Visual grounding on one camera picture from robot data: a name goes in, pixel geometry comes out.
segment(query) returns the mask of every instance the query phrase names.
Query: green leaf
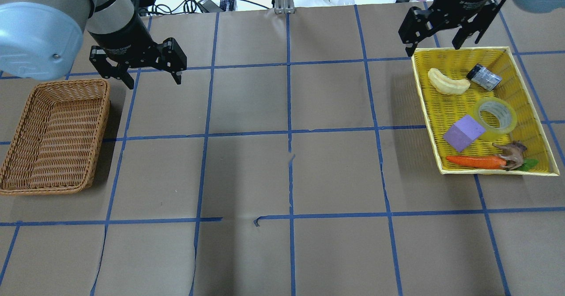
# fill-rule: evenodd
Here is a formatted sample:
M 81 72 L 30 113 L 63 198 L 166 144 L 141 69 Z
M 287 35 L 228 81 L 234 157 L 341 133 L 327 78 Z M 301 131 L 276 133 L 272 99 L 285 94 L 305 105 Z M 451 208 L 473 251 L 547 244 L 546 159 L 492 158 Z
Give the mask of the green leaf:
M 516 170 L 529 171 L 531 168 L 535 167 L 535 165 L 537 165 L 538 163 L 539 163 L 538 159 L 526 158 L 524 159 L 524 164 L 521 165 L 520 167 L 517 167 Z

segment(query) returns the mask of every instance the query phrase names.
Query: brown wicker basket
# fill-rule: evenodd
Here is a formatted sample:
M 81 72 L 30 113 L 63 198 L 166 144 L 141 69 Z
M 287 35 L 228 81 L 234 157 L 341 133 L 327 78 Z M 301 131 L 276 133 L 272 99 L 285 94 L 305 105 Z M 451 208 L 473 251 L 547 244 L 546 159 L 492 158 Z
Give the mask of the brown wicker basket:
M 108 112 L 103 79 L 37 85 L 0 170 L 0 194 L 71 194 L 90 187 Z

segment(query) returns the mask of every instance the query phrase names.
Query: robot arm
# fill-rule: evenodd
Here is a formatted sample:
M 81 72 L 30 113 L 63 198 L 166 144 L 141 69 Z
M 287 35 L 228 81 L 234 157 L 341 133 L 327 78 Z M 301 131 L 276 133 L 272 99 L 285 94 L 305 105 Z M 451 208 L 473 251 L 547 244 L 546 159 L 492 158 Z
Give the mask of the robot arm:
M 412 56 L 418 43 L 440 30 L 458 28 L 452 40 L 454 48 L 461 48 L 464 41 L 478 32 L 475 43 L 490 26 L 506 0 L 434 0 L 428 10 L 412 7 L 408 10 L 398 34 L 406 53 Z M 565 0 L 514 0 L 519 8 L 530 12 L 550 12 L 565 6 Z
M 130 0 L 0 0 L 0 69 L 38 80 L 62 77 L 85 28 L 99 44 L 90 61 L 101 76 L 132 89 L 127 69 L 154 67 L 181 83 L 186 55 L 174 38 L 155 43 Z

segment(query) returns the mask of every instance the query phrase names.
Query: basket rim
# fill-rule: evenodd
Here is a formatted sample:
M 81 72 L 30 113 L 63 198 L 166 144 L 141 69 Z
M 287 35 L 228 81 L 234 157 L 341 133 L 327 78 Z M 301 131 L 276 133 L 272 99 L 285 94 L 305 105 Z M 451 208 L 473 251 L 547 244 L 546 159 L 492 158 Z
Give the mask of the basket rim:
M 30 106 L 34 102 L 37 92 L 41 89 L 48 88 L 53 85 L 72 85 L 72 84 L 79 84 L 79 83 L 100 83 L 103 84 L 103 95 L 101 97 L 102 104 L 99 108 L 98 118 L 96 121 L 96 135 L 92 141 L 91 147 L 89 149 L 89 157 L 87 162 L 87 168 L 85 169 L 85 173 L 83 175 L 82 181 L 78 185 L 72 186 L 59 186 L 59 187 L 48 187 L 48 188 L 30 188 L 30 189 L 17 189 L 17 190 L 7 190 L 4 189 L 2 184 L 4 183 L 4 175 L 8 170 L 9 162 L 14 155 L 14 150 L 18 147 L 18 142 L 20 140 L 20 132 L 26 126 L 27 115 L 30 111 Z M 99 153 L 99 147 L 101 145 L 105 122 L 107 121 L 108 111 L 109 111 L 109 92 L 110 86 L 109 82 L 105 79 L 81 79 L 81 80 L 59 80 L 59 81 L 48 81 L 44 83 L 40 83 L 36 85 L 28 95 L 26 100 L 26 104 L 24 106 L 24 110 L 22 111 L 22 115 L 20 120 L 18 121 L 18 126 L 16 127 L 16 131 L 14 133 L 14 137 L 10 142 L 10 147 L 8 148 L 8 152 L 6 153 L 6 158 L 4 159 L 4 163 L 2 163 L 2 167 L 0 167 L 0 195 L 34 195 L 34 194 L 48 194 L 48 193 L 57 193 L 57 194 L 72 194 L 81 191 L 84 189 L 90 182 L 90 175 L 92 171 L 95 170 L 93 164 L 97 161 L 97 154 Z
M 474 175 L 474 174 L 479 174 L 479 175 L 539 175 L 539 176 L 551 176 L 551 177 L 556 177 L 559 176 L 559 167 L 557 166 L 557 162 L 555 161 L 555 156 L 553 155 L 553 151 L 551 150 L 551 147 L 549 145 L 549 141 L 547 139 L 547 136 L 545 135 L 545 130 L 543 129 L 543 126 L 541 124 L 541 121 L 539 120 L 539 115 L 537 113 L 537 111 L 535 110 L 534 107 L 534 103 L 531 99 L 531 96 L 528 92 L 528 88 L 525 85 L 524 82 L 524 78 L 522 77 L 521 72 L 518 69 L 518 66 L 516 64 L 516 61 L 514 60 L 514 57 L 512 56 L 512 54 L 508 54 L 509 52 L 511 53 L 511 49 L 509 46 L 478 46 L 478 47 L 473 47 L 473 48 L 460 48 L 459 50 L 499 50 L 501 51 L 503 54 L 507 54 L 508 57 L 510 58 L 510 62 L 512 63 L 512 66 L 514 67 L 514 70 L 516 70 L 516 74 L 517 77 L 520 81 L 520 86 L 522 88 L 522 90 L 524 91 L 529 105 L 531 107 L 531 112 L 533 113 L 534 119 L 535 119 L 535 124 L 537 125 L 539 132 L 541 134 L 542 140 L 543 140 L 543 145 L 545 146 L 545 149 L 547 150 L 547 155 L 549 157 L 549 162 L 551 164 L 551 167 L 553 169 L 553 171 L 549 171 L 549 172 L 532 172 L 532 171 L 505 171 L 502 169 L 461 169 L 461 170 L 446 170 L 444 169 L 443 163 L 441 161 L 441 157 L 440 157 L 440 153 L 439 150 L 437 148 L 436 142 L 434 141 L 434 135 L 433 135 L 433 131 L 432 131 L 432 125 L 430 123 L 430 118 L 428 117 L 428 111 L 426 110 L 426 103 L 424 101 L 424 95 L 422 94 L 422 85 L 420 84 L 420 79 L 418 76 L 418 68 L 416 67 L 416 53 L 418 52 L 426 52 L 426 51 L 455 51 L 456 49 L 454 48 L 417 48 L 414 51 L 414 54 L 411 57 L 411 61 L 412 61 L 412 70 L 413 70 L 413 74 L 414 74 L 414 79 L 416 81 L 416 90 L 418 92 L 418 97 L 420 98 L 420 107 L 422 109 L 422 113 L 424 115 L 424 120 L 426 122 L 426 130 L 428 131 L 428 136 L 430 138 L 430 142 L 432 144 L 432 150 L 433 150 L 433 155 L 434 158 L 436 160 L 436 165 L 440 171 L 440 173 L 442 175 Z

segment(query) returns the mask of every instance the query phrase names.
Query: light blue cap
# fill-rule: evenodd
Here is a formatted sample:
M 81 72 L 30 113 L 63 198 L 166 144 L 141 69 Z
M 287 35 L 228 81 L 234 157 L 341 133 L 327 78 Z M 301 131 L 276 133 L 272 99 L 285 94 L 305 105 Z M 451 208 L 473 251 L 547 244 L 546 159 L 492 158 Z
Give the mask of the light blue cap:
M 0 4 L 0 70 L 37 80 L 71 70 L 83 30 L 70 16 L 44 4 Z

